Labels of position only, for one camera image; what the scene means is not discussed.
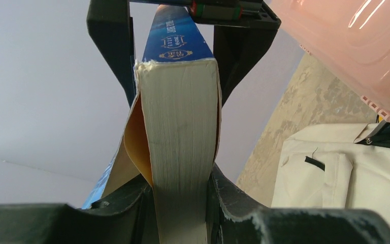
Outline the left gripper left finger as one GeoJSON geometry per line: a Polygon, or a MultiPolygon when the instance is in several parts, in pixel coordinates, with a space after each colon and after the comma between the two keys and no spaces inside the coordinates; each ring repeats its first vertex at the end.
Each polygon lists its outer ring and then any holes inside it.
{"type": "Polygon", "coordinates": [[[152,203],[138,175],[89,209],[0,204],[0,243],[158,243],[152,203]]]}

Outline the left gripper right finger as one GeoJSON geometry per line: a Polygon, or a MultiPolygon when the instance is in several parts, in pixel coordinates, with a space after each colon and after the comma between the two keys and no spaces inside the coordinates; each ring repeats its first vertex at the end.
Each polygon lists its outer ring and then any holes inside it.
{"type": "Polygon", "coordinates": [[[211,243],[390,243],[390,226],[370,210],[269,208],[214,165],[207,207],[211,243]]]}

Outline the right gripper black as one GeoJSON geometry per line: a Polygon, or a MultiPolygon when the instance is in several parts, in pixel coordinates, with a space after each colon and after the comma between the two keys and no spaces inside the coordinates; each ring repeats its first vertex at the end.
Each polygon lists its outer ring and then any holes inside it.
{"type": "Polygon", "coordinates": [[[147,0],[137,3],[186,7],[194,22],[215,25],[222,104],[271,47],[281,25],[264,1],[147,0]]]}

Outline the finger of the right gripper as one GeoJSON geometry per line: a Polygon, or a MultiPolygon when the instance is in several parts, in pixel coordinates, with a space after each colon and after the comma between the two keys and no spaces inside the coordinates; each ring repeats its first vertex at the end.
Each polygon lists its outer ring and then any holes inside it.
{"type": "Polygon", "coordinates": [[[129,1],[91,0],[87,29],[101,55],[123,87],[129,106],[136,95],[134,32],[129,1]]]}

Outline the blue orange book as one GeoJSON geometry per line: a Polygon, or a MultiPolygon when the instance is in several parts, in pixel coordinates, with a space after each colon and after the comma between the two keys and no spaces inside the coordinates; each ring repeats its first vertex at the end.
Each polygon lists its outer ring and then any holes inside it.
{"type": "Polygon", "coordinates": [[[159,5],[121,152],[153,193],[158,243],[207,243],[208,180],[217,153],[218,63],[186,7],[159,5]]]}

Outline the beige backpack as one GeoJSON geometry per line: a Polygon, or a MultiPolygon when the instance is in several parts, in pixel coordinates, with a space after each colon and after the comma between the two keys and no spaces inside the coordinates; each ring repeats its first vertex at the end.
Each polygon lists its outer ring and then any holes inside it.
{"type": "Polygon", "coordinates": [[[390,225],[390,123],[318,124],[281,149],[275,208],[363,208],[390,225]]]}

